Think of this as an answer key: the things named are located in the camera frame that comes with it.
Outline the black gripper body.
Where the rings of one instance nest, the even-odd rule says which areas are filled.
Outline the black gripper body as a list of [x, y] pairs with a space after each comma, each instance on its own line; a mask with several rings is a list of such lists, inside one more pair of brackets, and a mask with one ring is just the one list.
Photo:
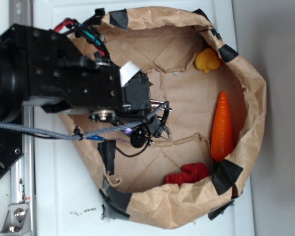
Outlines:
[[0, 121], [15, 120], [23, 106], [146, 122], [150, 83], [138, 71], [123, 85], [118, 66], [93, 61], [65, 35], [15, 24], [0, 36]]

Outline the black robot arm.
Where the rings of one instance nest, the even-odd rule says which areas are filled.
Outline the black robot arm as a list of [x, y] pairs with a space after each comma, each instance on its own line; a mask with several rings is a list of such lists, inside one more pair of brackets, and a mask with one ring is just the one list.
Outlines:
[[23, 106], [94, 121], [145, 121], [150, 82], [138, 71], [123, 85], [117, 65], [90, 59], [64, 34], [15, 24], [0, 36], [0, 121], [15, 120]]

